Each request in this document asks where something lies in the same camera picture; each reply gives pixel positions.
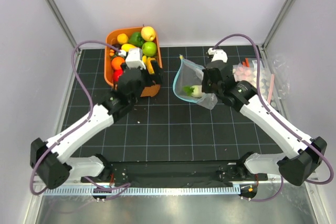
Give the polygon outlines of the orange plastic bin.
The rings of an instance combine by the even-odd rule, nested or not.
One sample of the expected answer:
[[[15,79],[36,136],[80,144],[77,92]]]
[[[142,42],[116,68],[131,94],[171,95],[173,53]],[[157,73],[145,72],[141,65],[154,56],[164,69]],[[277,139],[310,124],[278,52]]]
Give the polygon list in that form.
[[[117,36],[119,34],[126,34],[128,37],[130,37],[134,32],[140,32],[141,29],[143,27],[128,27],[128,28],[120,28],[120,29],[116,29],[112,32],[110,32],[107,37],[106,37],[106,43],[107,44],[115,44],[117,43]],[[157,54],[156,54],[156,58],[157,58],[157,62],[159,64],[159,66],[161,68],[163,68],[163,63],[162,63],[162,58],[161,58],[161,52],[160,52],[160,44],[158,41],[158,37],[156,37],[153,41],[154,43],[156,43],[157,45]],[[105,47],[105,51],[104,51],[104,79],[106,81],[106,83],[113,87],[114,82],[113,82],[113,73],[114,73],[114,69],[112,68],[111,65],[111,57],[109,55],[110,53],[110,48],[109,47]],[[151,87],[145,87],[141,97],[154,97],[158,94],[159,90],[160,90],[161,86],[159,84],[153,85]]]

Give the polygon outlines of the white radish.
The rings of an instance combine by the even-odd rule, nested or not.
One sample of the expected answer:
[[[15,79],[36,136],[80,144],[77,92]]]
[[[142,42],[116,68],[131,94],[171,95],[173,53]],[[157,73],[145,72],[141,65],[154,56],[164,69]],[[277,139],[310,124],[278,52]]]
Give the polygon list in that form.
[[[188,97],[193,98],[201,98],[204,95],[202,86],[200,85],[184,86],[183,91]]]

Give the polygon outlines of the clear blue zip bag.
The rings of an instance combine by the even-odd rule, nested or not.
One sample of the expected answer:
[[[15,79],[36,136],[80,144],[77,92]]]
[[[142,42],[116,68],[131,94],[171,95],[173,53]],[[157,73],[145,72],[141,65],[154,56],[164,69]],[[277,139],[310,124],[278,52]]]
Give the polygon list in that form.
[[[213,93],[204,93],[201,98],[188,97],[184,91],[184,86],[202,85],[203,66],[198,65],[180,55],[180,67],[173,81],[173,92],[182,101],[200,105],[212,110],[217,104],[217,97]]]

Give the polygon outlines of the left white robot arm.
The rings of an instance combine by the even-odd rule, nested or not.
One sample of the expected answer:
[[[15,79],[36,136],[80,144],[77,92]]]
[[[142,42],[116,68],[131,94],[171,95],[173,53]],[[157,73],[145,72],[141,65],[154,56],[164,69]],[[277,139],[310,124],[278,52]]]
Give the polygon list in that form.
[[[76,123],[47,139],[37,138],[30,145],[30,166],[47,189],[55,189],[67,180],[94,177],[106,182],[112,174],[111,164],[101,155],[73,158],[73,153],[99,132],[126,116],[138,103],[143,90],[163,82],[161,63],[150,61],[153,73],[147,68],[122,65],[123,74],[117,87],[108,91],[89,112]]]

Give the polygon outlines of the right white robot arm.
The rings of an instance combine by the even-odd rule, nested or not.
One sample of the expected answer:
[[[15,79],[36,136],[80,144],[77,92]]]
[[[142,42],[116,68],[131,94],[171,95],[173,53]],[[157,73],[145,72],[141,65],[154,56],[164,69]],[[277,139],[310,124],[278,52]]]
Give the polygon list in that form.
[[[210,62],[203,69],[202,90],[215,94],[225,105],[258,125],[282,150],[278,154],[246,154],[236,167],[239,178],[248,180],[255,174],[281,175],[300,186],[322,163],[327,143],[312,138],[280,115],[256,88],[247,81],[236,81],[232,68],[222,60]]]

